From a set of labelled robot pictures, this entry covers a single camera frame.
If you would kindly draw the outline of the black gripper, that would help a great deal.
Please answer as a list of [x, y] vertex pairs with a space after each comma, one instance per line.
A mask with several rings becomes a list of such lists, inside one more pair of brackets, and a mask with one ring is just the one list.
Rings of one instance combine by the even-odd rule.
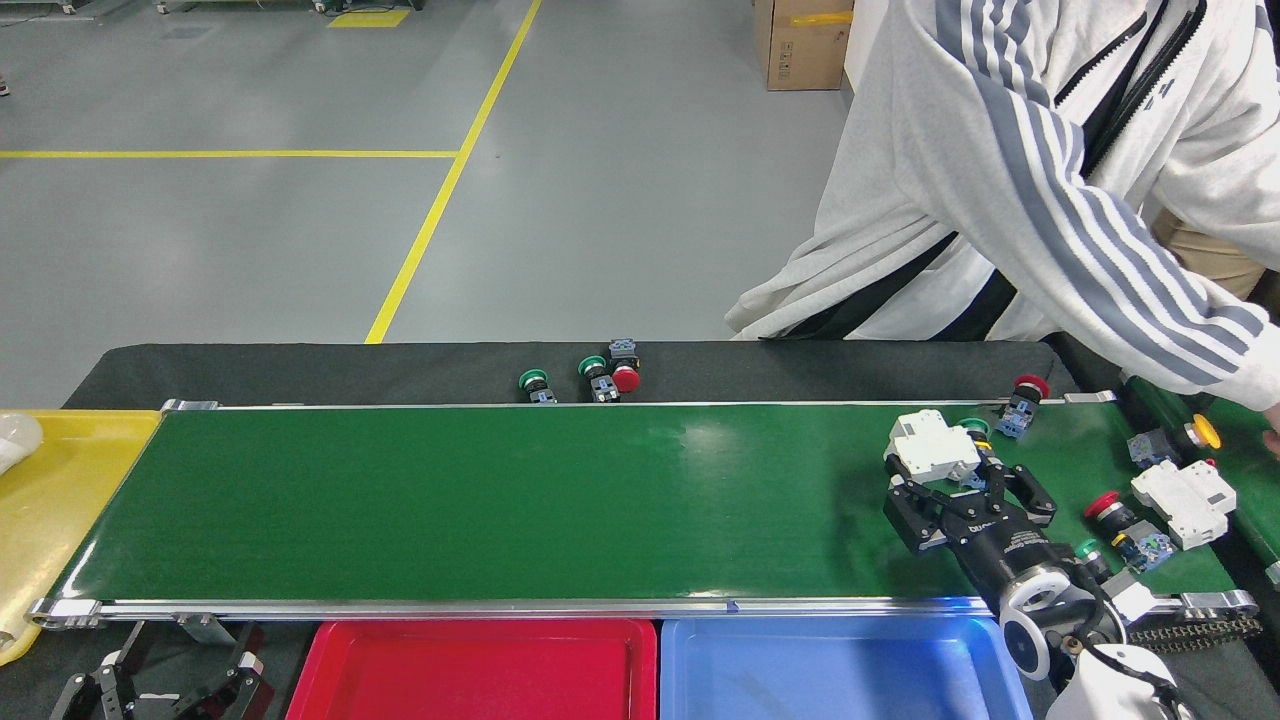
[[[1057, 505], [1021, 464], [984, 456], [977, 474], [986, 482], [986, 501], [960, 502], [895, 473], [883, 512], [914, 555], [948, 544], [979, 597], [998, 601], [1028, 571], [1065, 566], [1064, 552], [1039, 528], [1052, 523]], [[1023, 510], [1006, 502], [1007, 489]]]

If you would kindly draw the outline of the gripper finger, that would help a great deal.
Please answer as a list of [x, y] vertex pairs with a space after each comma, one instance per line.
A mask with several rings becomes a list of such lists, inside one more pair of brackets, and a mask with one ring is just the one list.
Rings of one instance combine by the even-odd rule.
[[165, 719], [265, 719], [276, 692], [262, 675], [262, 641], [260, 625], [244, 625], [221, 675], [168, 701]]
[[70, 676], [52, 711], [51, 719], [134, 719], [138, 692], [134, 676], [151, 650], [151, 624], [136, 623], [120, 650], [109, 653], [90, 674]]

